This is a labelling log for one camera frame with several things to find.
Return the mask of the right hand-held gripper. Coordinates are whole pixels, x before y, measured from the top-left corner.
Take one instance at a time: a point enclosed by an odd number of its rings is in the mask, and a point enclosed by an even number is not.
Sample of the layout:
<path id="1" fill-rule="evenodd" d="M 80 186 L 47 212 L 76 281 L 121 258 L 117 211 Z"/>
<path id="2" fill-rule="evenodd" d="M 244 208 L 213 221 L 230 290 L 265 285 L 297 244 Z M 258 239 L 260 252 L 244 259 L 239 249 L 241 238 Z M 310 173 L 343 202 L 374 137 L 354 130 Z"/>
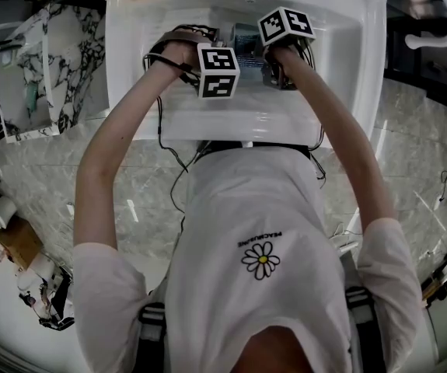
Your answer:
<path id="1" fill-rule="evenodd" d="M 310 42 L 316 34 L 309 16 L 296 9 L 278 7 L 257 22 L 260 37 L 257 40 L 257 60 L 263 63 L 261 74 L 263 83 L 280 90 L 296 90 L 295 83 L 285 74 L 282 65 L 269 50 L 272 47 L 290 47 L 312 69 L 316 62 Z"/>

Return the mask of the person's white flower-print shirt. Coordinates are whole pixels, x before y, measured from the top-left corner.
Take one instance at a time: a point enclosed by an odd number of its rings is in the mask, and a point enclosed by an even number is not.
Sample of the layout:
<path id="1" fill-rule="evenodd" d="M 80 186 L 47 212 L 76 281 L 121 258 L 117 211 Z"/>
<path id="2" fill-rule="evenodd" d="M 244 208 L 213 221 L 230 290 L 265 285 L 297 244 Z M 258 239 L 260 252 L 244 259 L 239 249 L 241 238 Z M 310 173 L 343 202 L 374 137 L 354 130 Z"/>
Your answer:
<path id="1" fill-rule="evenodd" d="M 200 159 L 164 291 L 172 373 L 229 373 L 251 336 L 289 328 L 315 373 L 351 373 L 344 269 L 323 229 L 312 163 L 289 148 Z M 74 248 L 75 324 L 95 373 L 133 371 L 144 276 L 109 246 Z M 400 223 L 364 231 L 358 275 L 375 301 L 387 371 L 411 352 L 421 288 Z"/>

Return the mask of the person's left hand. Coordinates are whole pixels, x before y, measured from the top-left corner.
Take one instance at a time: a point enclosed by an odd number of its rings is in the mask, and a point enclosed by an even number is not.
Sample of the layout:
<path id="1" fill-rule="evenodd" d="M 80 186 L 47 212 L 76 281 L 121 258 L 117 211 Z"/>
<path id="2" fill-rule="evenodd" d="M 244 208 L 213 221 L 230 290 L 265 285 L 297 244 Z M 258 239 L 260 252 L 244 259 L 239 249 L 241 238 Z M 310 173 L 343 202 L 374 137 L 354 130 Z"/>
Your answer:
<path id="1" fill-rule="evenodd" d="M 162 56 L 178 65 L 188 65 L 195 71 L 200 69 L 197 47 L 194 44 L 183 41 L 171 41 L 166 45 Z"/>

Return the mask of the black sink stand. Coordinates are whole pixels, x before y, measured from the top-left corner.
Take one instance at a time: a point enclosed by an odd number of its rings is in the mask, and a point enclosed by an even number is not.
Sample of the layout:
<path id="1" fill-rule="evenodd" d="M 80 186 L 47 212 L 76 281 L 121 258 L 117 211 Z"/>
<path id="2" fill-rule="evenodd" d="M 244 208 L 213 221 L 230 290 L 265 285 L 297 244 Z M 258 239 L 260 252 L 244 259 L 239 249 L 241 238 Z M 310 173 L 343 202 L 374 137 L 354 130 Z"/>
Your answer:
<path id="1" fill-rule="evenodd" d="M 384 77 L 447 97 L 447 47 L 411 49 L 407 30 L 387 25 Z"/>

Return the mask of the white ceramic sink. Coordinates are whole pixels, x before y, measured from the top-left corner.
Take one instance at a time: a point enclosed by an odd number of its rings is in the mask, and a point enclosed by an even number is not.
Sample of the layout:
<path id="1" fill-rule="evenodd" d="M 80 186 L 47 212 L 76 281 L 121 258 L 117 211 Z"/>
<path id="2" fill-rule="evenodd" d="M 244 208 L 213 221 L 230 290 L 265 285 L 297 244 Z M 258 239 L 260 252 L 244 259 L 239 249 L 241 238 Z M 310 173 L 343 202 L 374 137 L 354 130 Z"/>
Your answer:
<path id="1" fill-rule="evenodd" d="M 309 15 L 316 70 L 363 131 L 371 134 L 382 90 L 387 0 L 107 0 L 106 64 L 111 105 L 143 74 L 142 58 L 180 24 L 256 25 L 284 6 Z M 303 97 L 240 77 L 231 99 L 204 100 L 175 82 L 136 138 L 269 141 L 313 145 L 320 125 Z"/>

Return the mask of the person's left forearm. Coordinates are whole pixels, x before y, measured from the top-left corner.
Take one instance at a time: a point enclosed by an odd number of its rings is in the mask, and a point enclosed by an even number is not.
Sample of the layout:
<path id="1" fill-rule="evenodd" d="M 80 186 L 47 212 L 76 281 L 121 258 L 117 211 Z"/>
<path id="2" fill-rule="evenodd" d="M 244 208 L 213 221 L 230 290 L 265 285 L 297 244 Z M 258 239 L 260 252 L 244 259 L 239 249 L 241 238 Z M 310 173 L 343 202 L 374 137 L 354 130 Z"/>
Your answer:
<path id="1" fill-rule="evenodd" d="M 110 111 L 89 143 L 79 165 L 76 190 L 111 190 L 133 137 L 153 103 L 180 73 L 159 61 Z"/>

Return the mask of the small green object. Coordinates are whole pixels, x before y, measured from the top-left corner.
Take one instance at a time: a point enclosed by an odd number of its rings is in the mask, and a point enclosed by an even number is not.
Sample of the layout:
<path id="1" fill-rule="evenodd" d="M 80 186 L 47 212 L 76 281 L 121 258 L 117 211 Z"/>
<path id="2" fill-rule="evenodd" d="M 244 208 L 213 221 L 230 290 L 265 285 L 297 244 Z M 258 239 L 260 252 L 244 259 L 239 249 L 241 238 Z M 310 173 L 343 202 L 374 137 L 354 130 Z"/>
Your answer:
<path id="1" fill-rule="evenodd" d="M 26 85 L 26 110 L 30 116 L 37 108 L 38 84 L 29 82 Z"/>

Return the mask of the small brown cardboard box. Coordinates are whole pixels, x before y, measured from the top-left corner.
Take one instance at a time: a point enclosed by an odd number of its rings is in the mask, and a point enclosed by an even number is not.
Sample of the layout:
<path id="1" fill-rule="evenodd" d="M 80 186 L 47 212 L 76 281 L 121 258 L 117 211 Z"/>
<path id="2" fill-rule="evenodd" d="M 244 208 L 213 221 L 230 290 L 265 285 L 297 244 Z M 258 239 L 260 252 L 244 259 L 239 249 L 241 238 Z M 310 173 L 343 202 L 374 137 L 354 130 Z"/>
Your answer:
<path id="1" fill-rule="evenodd" d="M 28 269 L 43 248 L 31 224 L 18 216 L 10 219 L 7 228 L 0 228 L 0 245 L 12 262 L 23 270 Z"/>

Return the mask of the person's neck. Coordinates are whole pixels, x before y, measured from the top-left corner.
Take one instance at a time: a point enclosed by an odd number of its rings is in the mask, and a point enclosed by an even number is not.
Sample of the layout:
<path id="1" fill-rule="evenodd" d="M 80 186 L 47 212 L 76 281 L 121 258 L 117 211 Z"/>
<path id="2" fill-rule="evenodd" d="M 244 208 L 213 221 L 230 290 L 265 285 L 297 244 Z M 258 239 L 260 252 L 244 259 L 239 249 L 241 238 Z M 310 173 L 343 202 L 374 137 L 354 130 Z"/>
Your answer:
<path id="1" fill-rule="evenodd" d="M 247 341 L 231 373 L 313 373 L 295 334 L 269 326 Z"/>

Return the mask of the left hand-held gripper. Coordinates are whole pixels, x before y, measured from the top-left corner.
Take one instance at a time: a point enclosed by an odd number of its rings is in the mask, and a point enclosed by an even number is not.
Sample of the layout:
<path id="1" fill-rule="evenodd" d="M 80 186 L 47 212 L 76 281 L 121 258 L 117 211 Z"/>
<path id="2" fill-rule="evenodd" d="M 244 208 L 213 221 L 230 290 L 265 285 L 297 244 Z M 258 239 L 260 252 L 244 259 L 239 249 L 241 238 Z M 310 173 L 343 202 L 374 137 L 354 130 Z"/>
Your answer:
<path id="1" fill-rule="evenodd" d="M 234 26 L 219 29 L 202 25 L 180 25 L 162 35 L 162 42 L 181 42 L 197 50 L 197 65 L 175 64 L 181 78 L 192 85 L 199 99 L 231 99 L 240 69 L 234 47 Z"/>

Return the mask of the person's black trousers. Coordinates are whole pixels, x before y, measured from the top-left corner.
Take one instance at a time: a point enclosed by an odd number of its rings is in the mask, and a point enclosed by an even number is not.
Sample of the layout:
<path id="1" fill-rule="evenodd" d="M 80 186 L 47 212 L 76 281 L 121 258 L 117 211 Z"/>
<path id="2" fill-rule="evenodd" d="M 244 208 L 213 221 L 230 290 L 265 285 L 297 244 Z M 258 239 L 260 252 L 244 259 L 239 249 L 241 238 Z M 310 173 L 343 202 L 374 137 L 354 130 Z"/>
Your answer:
<path id="1" fill-rule="evenodd" d="M 279 144 L 262 141 L 202 141 L 199 144 L 201 153 L 196 158 L 196 161 L 202 159 L 204 156 L 215 152 L 222 152 L 232 149 L 240 148 L 288 148 L 296 150 L 303 154 L 306 158 L 311 159 L 311 154 L 307 146 L 305 145 L 291 145 L 291 144 Z"/>

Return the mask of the white plastic bundle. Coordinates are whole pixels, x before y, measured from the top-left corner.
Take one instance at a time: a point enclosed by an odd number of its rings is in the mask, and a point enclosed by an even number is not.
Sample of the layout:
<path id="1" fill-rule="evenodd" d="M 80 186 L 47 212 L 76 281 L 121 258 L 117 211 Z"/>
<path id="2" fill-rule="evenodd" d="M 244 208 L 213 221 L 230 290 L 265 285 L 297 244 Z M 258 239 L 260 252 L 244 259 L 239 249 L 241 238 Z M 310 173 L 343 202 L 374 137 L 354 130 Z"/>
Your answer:
<path id="1" fill-rule="evenodd" d="M 50 283 L 56 268 L 48 256 L 38 253 L 29 267 L 17 274 L 16 286 L 21 293 L 38 288 L 43 282 Z"/>

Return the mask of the marble pattern sink cabinet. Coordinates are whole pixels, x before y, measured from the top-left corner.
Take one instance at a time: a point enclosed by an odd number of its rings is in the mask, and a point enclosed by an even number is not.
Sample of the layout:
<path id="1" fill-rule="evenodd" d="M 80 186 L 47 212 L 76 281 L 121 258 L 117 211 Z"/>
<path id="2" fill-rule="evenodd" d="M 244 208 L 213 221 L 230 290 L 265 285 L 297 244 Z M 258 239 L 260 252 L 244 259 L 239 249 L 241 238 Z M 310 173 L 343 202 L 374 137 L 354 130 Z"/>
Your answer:
<path id="1" fill-rule="evenodd" d="M 57 136 L 108 108 L 105 15 L 50 3 L 1 46 L 0 114 L 8 143 Z M 37 108 L 26 110 L 26 85 L 38 84 Z"/>

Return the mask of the person's right forearm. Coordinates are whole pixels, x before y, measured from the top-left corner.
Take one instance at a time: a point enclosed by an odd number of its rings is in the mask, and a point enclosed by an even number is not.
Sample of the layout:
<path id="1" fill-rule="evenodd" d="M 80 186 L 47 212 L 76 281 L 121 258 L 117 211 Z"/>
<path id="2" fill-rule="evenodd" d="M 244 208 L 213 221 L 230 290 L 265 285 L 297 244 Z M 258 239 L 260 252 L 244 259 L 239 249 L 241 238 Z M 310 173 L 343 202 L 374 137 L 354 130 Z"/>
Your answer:
<path id="1" fill-rule="evenodd" d="M 318 73 L 289 48 L 275 47 L 271 54 L 313 109 L 350 181 L 355 186 L 383 185 L 365 132 Z"/>

